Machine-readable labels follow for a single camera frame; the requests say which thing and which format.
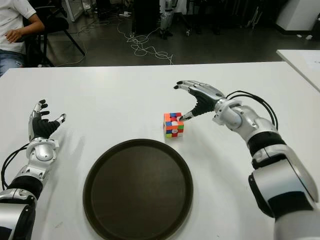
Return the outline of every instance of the black cable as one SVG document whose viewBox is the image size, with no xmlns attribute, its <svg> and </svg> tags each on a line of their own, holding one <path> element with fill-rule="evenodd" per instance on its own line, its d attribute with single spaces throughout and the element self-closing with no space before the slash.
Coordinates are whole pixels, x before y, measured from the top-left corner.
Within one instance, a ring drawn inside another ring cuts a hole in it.
<svg viewBox="0 0 320 240">
<path fill-rule="evenodd" d="M 8 187 L 8 184 L 6 183 L 6 179 L 5 179 L 5 173 L 6 173 L 6 169 L 9 166 L 9 164 L 11 163 L 11 161 L 17 156 L 17 154 L 22 151 L 22 150 L 26 150 L 27 146 L 29 143 L 23 145 L 22 147 L 20 147 L 18 150 L 15 150 L 14 152 L 12 152 L 4 161 L 3 165 L 2 165 L 2 169 L 1 169 L 1 184 L 2 184 L 2 189 L 5 190 L 5 188 Z"/>
<path fill-rule="evenodd" d="M 247 91 L 242 91 L 242 90 L 237 90 L 237 91 L 234 91 L 230 94 L 228 94 L 226 97 L 230 97 L 232 94 L 235 94 L 235 93 L 243 93 L 243 94 L 238 94 L 238 95 L 235 95 L 235 96 L 232 96 L 230 99 L 234 99 L 236 97 L 248 97 L 248 98 L 251 98 L 251 99 L 254 99 L 256 100 L 258 103 L 260 103 L 261 105 L 264 106 L 264 108 L 268 111 L 270 117 L 271 117 L 271 121 L 272 121 L 272 124 L 275 126 L 275 128 L 278 130 L 279 128 L 279 122 L 278 122 L 278 118 L 277 118 L 277 115 L 275 113 L 275 111 L 273 110 L 273 108 L 264 100 L 262 99 L 261 97 L 257 96 L 257 95 L 254 95 L 250 92 L 247 92 Z"/>
</svg>

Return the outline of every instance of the white shirt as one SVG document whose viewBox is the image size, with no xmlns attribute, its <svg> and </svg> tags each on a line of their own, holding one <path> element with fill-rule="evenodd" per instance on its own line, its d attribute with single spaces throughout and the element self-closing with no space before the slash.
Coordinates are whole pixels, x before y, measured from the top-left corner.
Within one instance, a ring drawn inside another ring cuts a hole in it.
<svg viewBox="0 0 320 240">
<path fill-rule="evenodd" d="M 24 27 L 23 17 L 29 19 L 36 11 L 28 0 L 0 0 L 0 49 L 26 53 L 24 42 L 9 43 L 5 34 Z"/>
</svg>

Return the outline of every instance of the white cable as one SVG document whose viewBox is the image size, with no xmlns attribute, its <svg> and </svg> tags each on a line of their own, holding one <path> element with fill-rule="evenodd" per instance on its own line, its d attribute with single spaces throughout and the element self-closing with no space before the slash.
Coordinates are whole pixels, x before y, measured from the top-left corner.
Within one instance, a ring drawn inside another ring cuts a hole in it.
<svg viewBox="0 0 320 240">
<path fill-rule="evenodd" d="M 89 24 L 86 24 L 86 25 L 83 25 L 82 27 L 80 27 L 80 31 L 78 31 L 76 33 L 76 35 L 78 36 L 78 39 L 82 42 L 82 45 L 83 45 L 83 48 L 84 48 L 84 52 L 85 52 L 84 56 L 79 61 L 63 63 L 63 64 L 57 65 L 55 67 L 57 68 L 57 67 L 65 66 L 65 65 L 78 64 L 78 63 L 82 62 L 82 60 L 85 59 L 85 57 L 87 56 L 88 51 L 87 51 L 85 42 L 82 41 L 82 39 L 80 38 L 79 34 L 87 34 L 87 33 L 90 32 L 91 29 L 96 29 L 96 28 L 98 28 L 100 26 L 107 26 L 107 25 L 110 25 L 110 21 L 108 21 L 108 20 L 107 21 L 102 21 L 102 22 L 100 22 L 98 24 L 96 24 L 96 20 L 94 20 L 92 23 L 89 23 Z"/>
<path fill-rule="evenodd" d="M 173 58 L 173 54 L 171 56 L 169 56 L 169 54 L 166 51 L 156 51 L 154 46 L 148 46 L 148 47 L 144 47 L 144 44 L 146 44 L 149 41 L 149 36 L 156 32 L 160 27 L 158 27 L 157 29 L 153 30 L 152 32 L 150 32 L 147 36 L 144 35 L 140 35 L 140 36 L 136 36 L 136 37 L 127 37 L 126 34 L 124 32 L 121 32 L 119 30 L 119 26 L 121 23 L 118 24 L 117 27 L 117 31 L 120 34 L 123 34 L 124 37 L 126 38 L 126 42 L 127 43 L 134 43 L 131 44 L 130 47 L 132 49 L 134 49 L 134 55 L 137 57 L 143 57 L 147 54 L 153 54 L 156 58 L 158 59 L 168 59 L 170 62 L 170 65 L 173 65 L 172 62 L 172 58 Z"/>
<path fill-rule="evenodd" d="M 114 14 L 114 17 L 111 18 L 112 19 L 117 19 L 119 21 L 123 21 L 124 20 L 130 20 L 129 18 L 119 18 L 118 17 L 118 14 Z M 134 43 L 134 44 L 131 44 L 130 47 L 132 49 L 134 49 L 134 55 L 137 56 L 137 57 L 143 57 L 147 54 L 153 54 L 156 58 L 158 59 L 168 59 L 169 60 L 169 63 L 170 65 L 173 65 L 173 62 L 172 62 L 172 58 L 173 58 L 173 54 L 171 56 L 169 56 L 169 54 L 165 51 L 156 51 L 155 47 L 154 46 L 148 46 L 148 47 L 144 47 L 144 44 L 146 44 L 148 41 L 149 41 L 149 36 L 156 32 L 159 27 L 155 30 L 153 30 L 152 32 L 150 32 L 147 36 L 145 35 L 140 35 L 140 36 L 136 36 L 136 37 L 127 37 L 126 34 L 124 32 L 120 32 L 119 30 L 119 26 L 121 24 L 121 22 L 119 24 L 111 24 L 111 21 L 109 20 L 106 20 L 106 21 L 101 21 L 99 23 L 96 23 L 97 21 L 94 20 L 93 22 L 89 23 L 89 24 L 86 24 L 86 25 L 83 25 L 82 27 L 80 27 L 80 30 L 78 32 L 75 32 L 73 34 L 76 34 L 78 36 L 78 39 L 82 42 L 82 45 L 83 45 L 83 48 L 84 48 L 84 56 L 79 60 L 79 61 L 75 61 L 75 62 L 68 62 L 68 63 L 63 63 L 63 64 L 60 64 L 60 65 L 57 65 L 56 67 L 62 67 L 62 66 L 65 66 L 65 65 L 71 65 L 71 64 L 78 64 L 80 62 L 82 62 L 85 57 L 87 56 L 87 48 L 86 48 L 86 45 L 84 43 L 84 41 L 82 41 L 82 39 L 80 38 L 80 34 L 87 34 L 90 32 L 91 29 L 96 29 L 98 27 L 101 27 L 101 26 L 116 26 L 117 25 L 117 31 L 120 33 L 120 34 L 123 34 L 124 37 L 127 39 L 127 43 Z"/>
</svg>

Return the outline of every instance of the person's hand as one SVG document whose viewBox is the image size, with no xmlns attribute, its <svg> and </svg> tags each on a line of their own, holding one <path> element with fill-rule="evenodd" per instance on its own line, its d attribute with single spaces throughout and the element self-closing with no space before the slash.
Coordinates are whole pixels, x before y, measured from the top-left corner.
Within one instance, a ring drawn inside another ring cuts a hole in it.
<svg viewBox="0 0 320 240">
<path fill-rule="evenodd" d="M 5 36 L 9 43 L 15 43 L 22 37 L 21 29 L 13 29 L 8 31 Z"/>
<path fill-rule="evenodd" d="M 215 110 L 216 103 L 224 99 L 224 94 L 213 86 L 198 81 L 178 81 L 174 89 L 183 89 L 188 91 L 196 98 L 196 106 L 193 110 L 184 114 L 179 121 L 189 120 L 201 114 Z"/>
</svg>

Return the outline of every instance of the person's arm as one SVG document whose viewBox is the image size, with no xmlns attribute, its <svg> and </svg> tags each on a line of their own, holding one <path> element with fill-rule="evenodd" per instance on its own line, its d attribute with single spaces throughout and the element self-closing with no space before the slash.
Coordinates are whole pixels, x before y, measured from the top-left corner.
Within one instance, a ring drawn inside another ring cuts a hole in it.
<svg viewBox="0 0 320 240">
<path fill-rule="evenodd" d="M 45 30 L 45 25 L 42 23 L 37 14 L 33 14 L 31 17 L 29 17 L 28 20 L 31 23 L 30 25 L 18 29 L 9 30 L 5 34 L 6 39 L 10 43 L 15 43 L 24 35 L 39 33 Z"/>
</svg>

